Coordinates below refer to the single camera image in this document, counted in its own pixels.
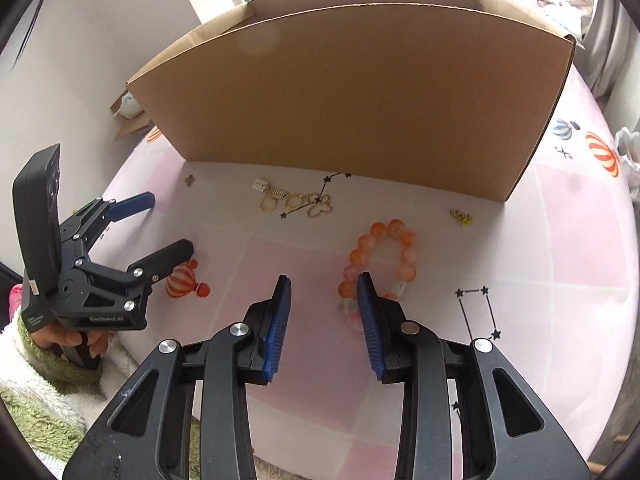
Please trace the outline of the left hand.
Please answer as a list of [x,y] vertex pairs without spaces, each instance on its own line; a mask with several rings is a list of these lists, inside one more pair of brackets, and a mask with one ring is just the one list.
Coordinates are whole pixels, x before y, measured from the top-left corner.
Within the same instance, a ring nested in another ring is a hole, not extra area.
[[[43,349],[49,349],[55,344],[59,347],[77,347],[84,341],[82,335],[83,333],[78,330],[72,330],[59,322],[52,322],[30,334],[32,341]],[[90,356],[92,358],[104,356],[110,344],[112,333],[94,330],[86,333],[86,336],[86,345],[89,348]]]

